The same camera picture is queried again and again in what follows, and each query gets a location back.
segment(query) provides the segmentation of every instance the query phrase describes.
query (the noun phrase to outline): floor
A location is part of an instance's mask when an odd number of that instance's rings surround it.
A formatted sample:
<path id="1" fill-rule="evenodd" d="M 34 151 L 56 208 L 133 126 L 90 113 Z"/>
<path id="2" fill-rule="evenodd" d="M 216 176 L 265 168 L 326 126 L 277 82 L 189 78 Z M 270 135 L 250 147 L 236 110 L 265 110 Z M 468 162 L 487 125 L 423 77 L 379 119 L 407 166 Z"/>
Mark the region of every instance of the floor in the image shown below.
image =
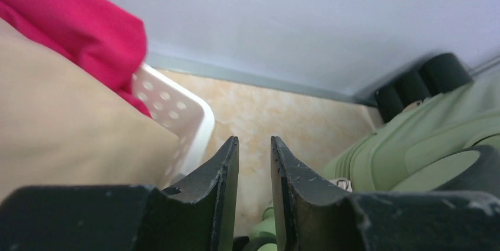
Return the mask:
<path id="1" fill-rule="evenodd" d="M 235 235 L 247 234 L 271 203 L 271 136 L 280 136 L 296 157 L 321 171 L 335 156 L 381 124 L 375 108 L 161 72 L 212 107 L 216 124 L 204 161 L 229 136 L 239 137 Z"/>

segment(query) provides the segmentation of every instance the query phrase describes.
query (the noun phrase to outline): pink cloth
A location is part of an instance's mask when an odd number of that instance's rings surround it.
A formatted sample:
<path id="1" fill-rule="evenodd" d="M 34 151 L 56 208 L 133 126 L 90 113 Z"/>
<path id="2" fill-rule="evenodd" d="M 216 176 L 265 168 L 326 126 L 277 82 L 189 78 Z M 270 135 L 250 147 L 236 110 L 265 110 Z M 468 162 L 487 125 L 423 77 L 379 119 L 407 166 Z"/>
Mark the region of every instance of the pink cloth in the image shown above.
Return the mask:
<path id="1" fill-rule="evenodd" d="M 65 56 L 145 115 L 132 74 L 146 55 L 141 20 L 107 0 L 0 0 L 0 18 Z"/>

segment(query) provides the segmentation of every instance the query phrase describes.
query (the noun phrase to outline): black metal bracket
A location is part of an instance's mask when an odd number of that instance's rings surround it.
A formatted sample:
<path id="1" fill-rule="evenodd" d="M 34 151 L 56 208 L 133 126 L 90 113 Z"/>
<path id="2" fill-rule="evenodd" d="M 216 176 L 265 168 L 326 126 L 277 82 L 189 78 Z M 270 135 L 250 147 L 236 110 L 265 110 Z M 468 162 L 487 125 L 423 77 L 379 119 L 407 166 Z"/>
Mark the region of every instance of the black metal bracket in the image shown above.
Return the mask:
<path id="1" fill-rule="evenodd" d="M 32 186 L 0 206 L 0 250 L 231 250 L 238 138 L 174 185 Z"/>
<path id="2" fill-rule="evenodd" d="M 484 192 L 348 193 L 271 138 L 280 251 L 498 250 L 500 200 Z"/>

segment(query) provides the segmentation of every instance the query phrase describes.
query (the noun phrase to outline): white plastic basket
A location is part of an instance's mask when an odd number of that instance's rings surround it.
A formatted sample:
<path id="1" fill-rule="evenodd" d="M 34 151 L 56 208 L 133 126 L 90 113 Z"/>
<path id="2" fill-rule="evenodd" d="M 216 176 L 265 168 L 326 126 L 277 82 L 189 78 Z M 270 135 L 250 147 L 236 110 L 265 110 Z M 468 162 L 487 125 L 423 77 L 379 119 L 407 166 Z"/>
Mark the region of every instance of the white plastic basket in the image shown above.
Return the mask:
<path id="1" fill-rule="evenodd" d="M 133 94 L 145 103 L 151 117 L 179 137 L 175 159 L 180 161 L 165 175 L 175 178 L 198 168 L 215 126 L 210 106 L 147 64 L 134 74 L 132 85 Z"/>

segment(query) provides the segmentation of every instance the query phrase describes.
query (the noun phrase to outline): beige fabric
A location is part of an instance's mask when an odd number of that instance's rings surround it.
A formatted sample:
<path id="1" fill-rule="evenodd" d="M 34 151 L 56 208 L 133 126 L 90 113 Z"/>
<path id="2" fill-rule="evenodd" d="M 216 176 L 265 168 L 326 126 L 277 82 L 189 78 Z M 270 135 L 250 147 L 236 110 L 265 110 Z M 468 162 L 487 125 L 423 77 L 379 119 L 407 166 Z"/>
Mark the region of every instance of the beige fabric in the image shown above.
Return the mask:
<path id="1" fill-rule="evenodd" d="M 154 184 L 178 138 L 0 19 L 0 200 L 29 184 Z"/>

